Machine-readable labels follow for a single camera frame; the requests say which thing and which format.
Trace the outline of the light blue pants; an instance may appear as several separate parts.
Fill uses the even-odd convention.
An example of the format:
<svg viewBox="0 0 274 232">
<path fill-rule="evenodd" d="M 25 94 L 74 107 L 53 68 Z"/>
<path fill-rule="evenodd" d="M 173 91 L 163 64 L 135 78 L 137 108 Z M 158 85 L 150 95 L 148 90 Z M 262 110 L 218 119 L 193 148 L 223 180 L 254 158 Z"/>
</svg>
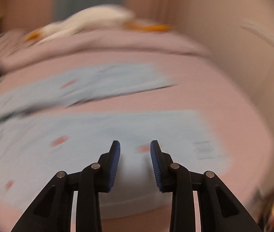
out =
<svg viewBox="0 0 274 232">
<path fill-rule="evenodd" d="M 25 210 L 58 171 L 80 172 L 114 140 L 121 156 L 115 186 L 101 199 L 103 218 L 169 202 L 154 180 L 153 140 L 188 170 L 227 172 L 228 157 L 196 111 L 38 114 L 173 85 L 150 64 L 109 64 L 74 69 L 0 95 L 0 200 Z"/>
</svg>

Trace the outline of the pink bed sheet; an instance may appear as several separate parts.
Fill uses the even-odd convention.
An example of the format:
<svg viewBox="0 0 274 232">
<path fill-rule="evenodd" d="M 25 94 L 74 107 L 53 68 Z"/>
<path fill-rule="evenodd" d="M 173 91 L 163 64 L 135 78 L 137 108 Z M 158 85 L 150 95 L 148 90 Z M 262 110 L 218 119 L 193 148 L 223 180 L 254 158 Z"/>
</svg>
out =
<svg viewBox="0 0 274 232">
<path fill-rule="evenodd" d="M 104 63 L 153 63 L 174 78 L 173 87 L 53 109 L 54 114 L 100 111 L 200 111 L 232 158 L 222 181 L 247 205 L 271 164 L 274 141 L 254 105 L 223 72 L 207 59 L 150 52 L 81 52 L 50 58 L 8 73 L 0 95 L 52 75 Z"/>
</svg>

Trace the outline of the pink quilt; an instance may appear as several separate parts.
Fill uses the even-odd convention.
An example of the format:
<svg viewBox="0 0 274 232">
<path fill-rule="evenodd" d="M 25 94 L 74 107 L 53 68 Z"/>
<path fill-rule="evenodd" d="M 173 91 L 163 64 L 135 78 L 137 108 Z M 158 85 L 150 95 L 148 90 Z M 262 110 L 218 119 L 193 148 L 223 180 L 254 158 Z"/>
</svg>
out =
<svg viewBox="0 0 274 232">
<path fill-rule="evenodd" d="M 0 37 L 0 70 L 8 72 L 36 62 L 82 51 L 124 50 L 207 56 L 209 51 L 176 32 L 133 32 L 98 29 L 44 43 L 22 43 L 23 32 L 12 30 Z"/>
</svg>

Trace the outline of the white goose plush toy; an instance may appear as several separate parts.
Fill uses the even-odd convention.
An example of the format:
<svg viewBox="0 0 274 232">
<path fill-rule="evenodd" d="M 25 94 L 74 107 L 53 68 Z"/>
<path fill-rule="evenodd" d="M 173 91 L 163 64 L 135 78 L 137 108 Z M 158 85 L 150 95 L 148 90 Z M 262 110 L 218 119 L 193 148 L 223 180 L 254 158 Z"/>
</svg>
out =
<svg viewBox="0 0 274 232">
<path fill-rule="evenodd" d="M 105 4 L 83 9 L 67 19 L 38 28 L 25 37 L 25 41 L 45 42 L 52 39 L 102 28 L 124 28 L 141 32 L 170 32 L 171 25 L 142 25 L 135 13 L 121 5 Z"/>
</svg>

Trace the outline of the pink curtain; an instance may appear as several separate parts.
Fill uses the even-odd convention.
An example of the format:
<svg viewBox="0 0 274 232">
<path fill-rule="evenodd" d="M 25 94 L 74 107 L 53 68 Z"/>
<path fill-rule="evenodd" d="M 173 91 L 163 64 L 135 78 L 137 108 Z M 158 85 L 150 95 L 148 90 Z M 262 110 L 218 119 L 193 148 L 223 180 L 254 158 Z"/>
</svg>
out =
<svg viewBox="0 0 274 232">
<path fill-rule="evenodd" d="M 3 28 L 28 32 L 54 22 L 55 0 L 2 0 Z M 175 24 L 184 0 L 123 0 L 139 18 Z"/>
</svg>

